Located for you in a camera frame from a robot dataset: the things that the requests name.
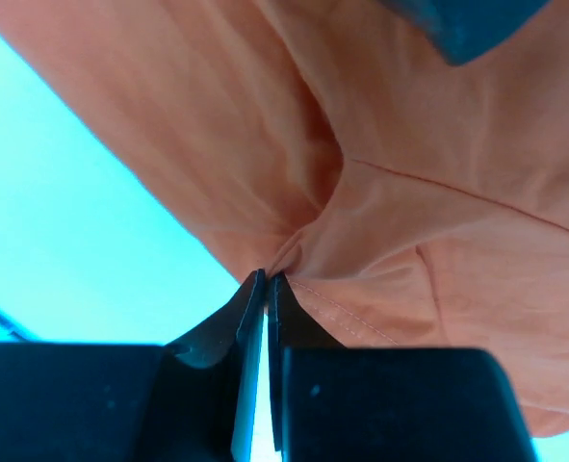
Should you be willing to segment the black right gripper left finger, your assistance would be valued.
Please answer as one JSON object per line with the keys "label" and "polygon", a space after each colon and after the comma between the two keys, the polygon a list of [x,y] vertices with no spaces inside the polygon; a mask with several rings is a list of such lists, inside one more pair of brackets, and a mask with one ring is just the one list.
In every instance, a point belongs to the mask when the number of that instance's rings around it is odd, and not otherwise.
{"label": "black right gripper left finger", "polygon": [[0,461],[247,461],[265,290],[164,346],[0,343]]}

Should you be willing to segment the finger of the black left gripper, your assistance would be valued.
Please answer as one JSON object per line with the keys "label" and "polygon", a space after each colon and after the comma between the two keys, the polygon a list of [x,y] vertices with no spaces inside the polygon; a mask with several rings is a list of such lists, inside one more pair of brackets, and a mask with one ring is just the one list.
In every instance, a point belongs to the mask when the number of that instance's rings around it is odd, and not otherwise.
{"label": "finger of the black left gripper", "polygon": [[423,30],[443,60],[465,65],[509,39],[547,0],[390,0],[382,5]]}

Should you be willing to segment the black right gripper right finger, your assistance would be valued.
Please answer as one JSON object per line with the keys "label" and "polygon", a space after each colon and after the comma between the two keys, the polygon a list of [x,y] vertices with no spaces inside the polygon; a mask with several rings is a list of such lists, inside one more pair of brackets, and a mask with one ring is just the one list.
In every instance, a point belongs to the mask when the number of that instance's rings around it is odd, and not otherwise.
{"label": "black right gripper right finger", "polygon": [[469,347],[346,347],[268,292],[273,440],[286,461],[522,462],[536,454],[509,380]]}

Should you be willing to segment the orange t-shirt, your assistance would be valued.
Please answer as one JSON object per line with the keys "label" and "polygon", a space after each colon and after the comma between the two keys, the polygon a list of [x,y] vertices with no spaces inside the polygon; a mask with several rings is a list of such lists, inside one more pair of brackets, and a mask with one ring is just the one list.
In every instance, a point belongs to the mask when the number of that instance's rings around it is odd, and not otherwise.
{"label": "orange t-shirt", "polygon": [[488,349],[569,430],[569,1],[462,67],[376,1],[0,1],[0,35],[232,275],[349,346]]}

